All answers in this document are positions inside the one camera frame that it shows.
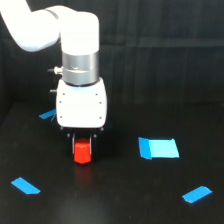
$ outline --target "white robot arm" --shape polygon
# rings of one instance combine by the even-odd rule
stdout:
[[[57,89],[57,120],[63,127],[102,127],[107,97],[99,77],[99,20],[88,12],[53,6],[31,12],[26,0],[0,0],[3,20],[25,51],[35,52],[61,39],[62,74]]]

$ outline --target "blue tape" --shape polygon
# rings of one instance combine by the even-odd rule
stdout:
[[[209,190],[207,187],[201,186],[185,195],[182,197],[184,198],[185,201],[189,203],[194,203],[195,201],[205,197],[206,195],[212,193],[211,190]]]
[[[38,194],[40,190],[36,187],[25,181],[23,178],[19,177],[18,179],[11,182],[15,187],[23,191],[25,194]]]
[[[55,114],[56,114],[56,109],[51,110],[51,111],[49,111],[47,113],[41,114],[41,115],[39,115],[39,117],[42,118],[42,119],[46,119],[46,118],[51,117],[51,116],[53,116]]]
[[[138,141],[139,141],[141,157],[145,159],[152,159],[150,148],[149,148],[149,140],[144,138],[138,138]]]
[[[179,152],[174,139],[149,140],[152,158],[179,158]]]

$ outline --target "red block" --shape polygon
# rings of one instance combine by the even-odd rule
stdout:
[[[75,141],[74,161],[80,164],[91,162],[90,140],[82,138]]]

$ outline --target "blue paper piece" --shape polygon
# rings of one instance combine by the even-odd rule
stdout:
[[[138,141],[139,141],[141,157],[145,159],[152,159],[150,148],[149,148],[149,140],[144,138],[138,138]]]
[[[152,158],[179,158],[179,152],[174,139],[149,140]]]
[[[56,109],[51,110],[51,111],[49,111],[47,113],[41,114],[41,115],[39,115],[39,117],[42,118],[42,119],[46,119],[46,118],[51,117],[51,116],[53,116],[55,114],[56,114]]]
[[[184,198],[185,201],[189,203],[194,203],[195,201],[205,197],[206,195],[212,193],[211,190],[209,190],[207,187],[201,186],[185,195],[182,197]]]
[[[25,181],[23,178],[19,177],[18,179],[11,182],[15,187],[23,191],[25,194],[38,194],[40,190],[36,187]]]

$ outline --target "red cube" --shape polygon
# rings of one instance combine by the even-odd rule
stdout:
[[[91,162],[90,140],[82,138],[75,141],[74,161],[80,164]]]

